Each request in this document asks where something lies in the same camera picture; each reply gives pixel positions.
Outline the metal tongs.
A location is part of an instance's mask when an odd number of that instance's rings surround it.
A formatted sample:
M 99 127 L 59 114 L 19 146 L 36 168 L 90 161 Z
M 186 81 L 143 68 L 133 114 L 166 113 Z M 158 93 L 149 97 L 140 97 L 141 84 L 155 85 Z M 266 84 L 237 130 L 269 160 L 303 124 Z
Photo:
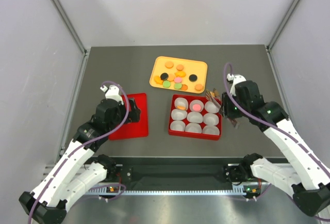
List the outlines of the metal tongs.
M 213 98 L 213 97 L 211 97 L 211 95 L 210 95 L 210 92 L 213 92 L 215 95 L 216 95 L 216 97 L 215 98 Z M 224 113 L 224 109 L 223 109 L 223 107 L 222 107 L 222 100 L 221 100 L 221 96 L 220 96 L 220 94 L 219 94 L 219 92 L 214 88 L 213 90 L 208 90 L 208 89 L 206 89 L 205 90 L 205 97 L 206 97 L 206 99 L 208 100 L 208 101 L 212 101 L 220 110 L 219 110 L 219 114 L 223 117 L 223 118 L 225 118 L 226 120 L 228 120 L 231 124 L 232 124 L 232 126 L 235 128 L 235 129 L 237 129 L 238 127 L 239 127 L 239 123 L 235 120 L 235 119 L 230 119 L 230 118 L 228 118 L 226 115 L 225 115 L 225 113 Z

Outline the pink sandwich cookie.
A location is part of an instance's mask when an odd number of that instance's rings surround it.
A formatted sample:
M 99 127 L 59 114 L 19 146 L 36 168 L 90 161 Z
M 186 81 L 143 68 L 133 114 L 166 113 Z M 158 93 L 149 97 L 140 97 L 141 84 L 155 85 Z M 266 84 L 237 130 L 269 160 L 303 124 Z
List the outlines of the pink sandwich cookie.
M 174 83 L 181 83 L 182 82 L 182 78 L 181 77 L 176 77 L 174 79 Z
M 195 111 L 195 112 L 201 112 L 202 111 L 202 106 L 200 105 L 200 104 L 194 104 L 193 106 L 192 106 L 192 109 L 193 109 L 193 111 Z

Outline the black sandwich cookie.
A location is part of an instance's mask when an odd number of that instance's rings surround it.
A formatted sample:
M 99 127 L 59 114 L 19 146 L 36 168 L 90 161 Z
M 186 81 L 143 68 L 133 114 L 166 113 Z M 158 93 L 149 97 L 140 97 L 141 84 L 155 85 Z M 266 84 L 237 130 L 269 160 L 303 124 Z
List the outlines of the black sandwich cookie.
M 189 76 L 189 81 L 191 81 L 191 82 L 196 82 L 197 79 L 198 79 L 198 77 L 197 77 L 195 74 L 191 74 L 191 75 Z
M 169 77 L 169 75 L 168 75 L 167 73 L 162 73 L 162 74 L 160 75 L 160 79 L 161 79 L 162 81 L 166 81 L 166 80 L 168 79 L 168 77 Z

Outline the orange round cookie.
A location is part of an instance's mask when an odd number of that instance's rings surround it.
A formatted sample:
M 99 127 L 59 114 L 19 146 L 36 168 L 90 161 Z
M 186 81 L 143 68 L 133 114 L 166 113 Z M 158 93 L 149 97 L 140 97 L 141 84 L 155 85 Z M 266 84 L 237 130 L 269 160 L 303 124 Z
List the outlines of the orange round cookie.
M 178 65 L 178 66 L 176 67 L 176 69 L 177 69 L 178 71 L 182 71 L 182 70 L 184 69 L 184 66 L 183 66 L 183 65 Z
M 165 63 L 165 67 L 166 68 L 172 68 L 174 66 L 174 63 L 173 62 L 171 62 L 171 61 L 167 61 L 166 63 Z

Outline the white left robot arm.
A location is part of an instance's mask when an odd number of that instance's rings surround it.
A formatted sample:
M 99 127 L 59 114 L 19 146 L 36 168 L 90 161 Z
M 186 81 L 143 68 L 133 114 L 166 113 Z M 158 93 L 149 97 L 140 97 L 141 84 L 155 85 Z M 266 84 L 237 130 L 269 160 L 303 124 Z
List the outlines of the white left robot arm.
M 67 150 L 46 178 L 19 197 L 28 222 L 62 223 L 74 203 L 99 182 L 114 181 L 115 186 L 121 188 L 115 161 L 107 155 L 92 156 L 122 125 L 138 122 L 140 114 L 134 99 L 125 103 L 101 100 L 95 114 L 77 129 Z

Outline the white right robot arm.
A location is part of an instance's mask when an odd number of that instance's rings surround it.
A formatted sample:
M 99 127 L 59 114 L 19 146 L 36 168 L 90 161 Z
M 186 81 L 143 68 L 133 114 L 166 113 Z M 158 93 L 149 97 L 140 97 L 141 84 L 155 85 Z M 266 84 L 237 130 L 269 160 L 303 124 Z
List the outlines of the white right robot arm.
M 240 168 L 244 179 L 259 178 L 286 193 L 307 216 L 329 206 L 329 168 L 314 154 L 276 102 L 265 102 L 257 84 L 242 75 L 229 74 L 222 94 L 223 117 L 247 117 L 282 152 L 290 168 L 279 167 L 259 154 L 247 155 Z

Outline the red box lid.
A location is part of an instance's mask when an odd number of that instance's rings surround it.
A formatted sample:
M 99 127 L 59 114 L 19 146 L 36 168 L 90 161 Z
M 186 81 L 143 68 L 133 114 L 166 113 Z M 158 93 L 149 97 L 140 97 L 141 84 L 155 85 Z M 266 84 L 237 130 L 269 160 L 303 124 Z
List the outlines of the red box lid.
M 146 93 L 129 94 L 127 97 L 130 103 L 128 117 L 116 132 L 109 135 L 109 140 L 141 138 L 149 135 Z

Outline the red cookie box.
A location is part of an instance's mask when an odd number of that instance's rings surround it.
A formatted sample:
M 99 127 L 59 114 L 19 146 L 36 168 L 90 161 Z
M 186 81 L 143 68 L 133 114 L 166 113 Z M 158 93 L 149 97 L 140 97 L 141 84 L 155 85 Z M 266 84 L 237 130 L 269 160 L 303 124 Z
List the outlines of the red cookie box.
M 218 108 L 205 97 L 172 96 L 168 133 L 172 136 L 219 140 L 222 117 Z

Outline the green sandwich cookie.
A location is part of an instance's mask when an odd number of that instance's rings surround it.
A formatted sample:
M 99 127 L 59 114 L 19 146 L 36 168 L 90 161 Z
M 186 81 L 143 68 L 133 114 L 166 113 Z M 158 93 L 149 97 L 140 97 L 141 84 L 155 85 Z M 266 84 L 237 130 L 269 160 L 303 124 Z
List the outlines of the green sandwich cookie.
M 163 81 L 162 86 L 164 88 L 169 88 L 169 87 L 171 87 L 171 82 L 170 81 Z
M 174 89 L 180 90 L 182 88 L 182 83 L 175 83 L 174 84 Z

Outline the brown chip cookie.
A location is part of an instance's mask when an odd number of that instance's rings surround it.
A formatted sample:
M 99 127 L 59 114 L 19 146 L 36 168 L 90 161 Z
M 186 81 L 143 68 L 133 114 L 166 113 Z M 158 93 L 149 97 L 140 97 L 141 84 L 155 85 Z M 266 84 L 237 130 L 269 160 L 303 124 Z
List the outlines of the brown chip cookie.
M 186 91 L 188 89 L 188 86 L 187 85 L 182 85 L 182 87 L 181 87 L 181 90 L 182 91 Z

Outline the yellow tray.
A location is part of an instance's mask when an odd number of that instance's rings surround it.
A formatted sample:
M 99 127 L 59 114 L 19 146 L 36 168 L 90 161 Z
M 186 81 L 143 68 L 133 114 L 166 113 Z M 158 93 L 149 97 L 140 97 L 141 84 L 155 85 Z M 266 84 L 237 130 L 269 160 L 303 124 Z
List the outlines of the yellow tray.
M 208 65 L 203 61 L 159 56 L 149 84 L 155 88 L 201 94 L 205 90 Z

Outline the yellow fish cookie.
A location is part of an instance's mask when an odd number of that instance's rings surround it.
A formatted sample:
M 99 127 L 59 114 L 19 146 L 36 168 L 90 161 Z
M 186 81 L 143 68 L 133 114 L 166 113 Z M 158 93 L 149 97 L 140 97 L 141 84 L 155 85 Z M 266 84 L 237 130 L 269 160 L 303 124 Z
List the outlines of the yellow fish cookie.
M 186 76 L 186 73 L 184 71 L 177 71 L 177 72 L 175 72 L 175 76 L 183 78 Z

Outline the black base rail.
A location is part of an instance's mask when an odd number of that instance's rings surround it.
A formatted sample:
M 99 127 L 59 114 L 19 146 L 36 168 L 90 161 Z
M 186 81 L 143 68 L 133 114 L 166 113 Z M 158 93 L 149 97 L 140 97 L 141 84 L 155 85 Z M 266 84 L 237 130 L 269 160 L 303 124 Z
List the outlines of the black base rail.
M 122 183 L 131 191 L 231 189 L 257 183 L 239 167 L 239 157 L 113 157 L 104 183 Z

